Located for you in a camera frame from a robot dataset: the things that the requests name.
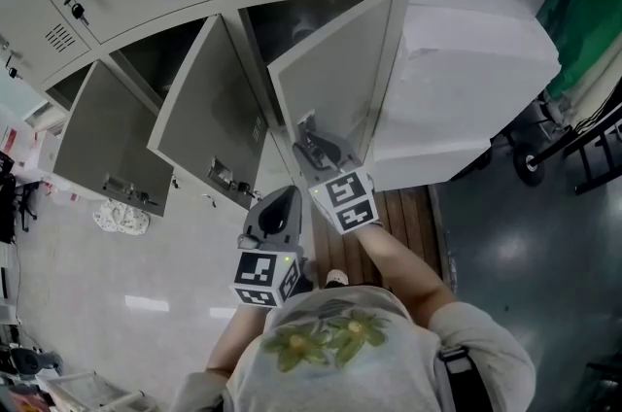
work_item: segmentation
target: green cloth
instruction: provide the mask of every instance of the green cloth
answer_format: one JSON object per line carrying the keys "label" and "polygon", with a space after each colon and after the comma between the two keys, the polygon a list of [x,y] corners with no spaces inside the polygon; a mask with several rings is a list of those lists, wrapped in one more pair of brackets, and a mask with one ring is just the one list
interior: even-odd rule
{"label": "green cloth", "polygon": [[[558,2],[546,0],[537,14],[545,30],[548,30],[549,14]],[[570,0],[565,23],[555,41],[562,70],[548,85],[549,95],[557,99],[574,86],[620,31],[622,0]]]}

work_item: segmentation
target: red label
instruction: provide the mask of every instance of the red label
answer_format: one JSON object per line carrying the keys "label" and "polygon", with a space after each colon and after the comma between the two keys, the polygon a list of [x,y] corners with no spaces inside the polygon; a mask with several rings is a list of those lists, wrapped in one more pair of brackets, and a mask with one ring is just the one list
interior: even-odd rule
{"label": "red label", "polygon": [[12,128],[11,132],[9,132],[7,144],[4,145],[4,150],[2,150],[2,153],[4,153],[5,155],[9,154],[9,152],[11,151],[11,148],[13,147],[13,143],[16,141],[16,138],[17,138],[17,131],[14,128]]}

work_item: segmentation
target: white t-shirt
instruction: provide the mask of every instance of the white t-shirt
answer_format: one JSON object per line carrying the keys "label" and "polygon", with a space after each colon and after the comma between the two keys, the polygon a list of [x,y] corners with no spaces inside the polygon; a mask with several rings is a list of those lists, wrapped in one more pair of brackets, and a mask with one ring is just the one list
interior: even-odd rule
{"label": "white t-shirt", "polygon": [[433,362],[456,345],[469,349],[494,411],[527,410],[534,366],[488,314],[451,303],[424,329],[390,292],[357,286],[299,294],[272,310],[231,378],[189,375],[171,412],[440,412]]}

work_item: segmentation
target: sleeve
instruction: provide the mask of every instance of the sleeve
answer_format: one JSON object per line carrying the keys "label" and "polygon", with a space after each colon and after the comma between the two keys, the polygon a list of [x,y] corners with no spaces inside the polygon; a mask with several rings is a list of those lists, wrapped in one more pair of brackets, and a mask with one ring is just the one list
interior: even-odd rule
{"label": "sleeve", "polygon": [[213,372],[189,374],[175,394],[169,412],[222,410],[227,378]]}
{"label": "sleeve", "polygon": [[493,410],[525,412],[536,391],[532,361],[509,331],[478,308],[450,303],[430,320],[444,347],[462,345],[477,365]]}

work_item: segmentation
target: dark blue floor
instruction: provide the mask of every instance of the dark blue floor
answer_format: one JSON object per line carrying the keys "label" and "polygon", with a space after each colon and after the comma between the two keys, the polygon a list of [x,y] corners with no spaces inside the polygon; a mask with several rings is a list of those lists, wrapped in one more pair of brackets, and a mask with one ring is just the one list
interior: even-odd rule
{"label": "dark blue floor", "polygon": [[[622,158],[622,145],[612,145]],[[496,148],[486,169],[436,186],[457,293],[532,356],[530,410],[569,411],[585,364],[622,346],[622,179],[575,196],[580,157],[556,155],[544,183],[528,188],[507,151]],[[588,155],[602,163],[601,152]]]}

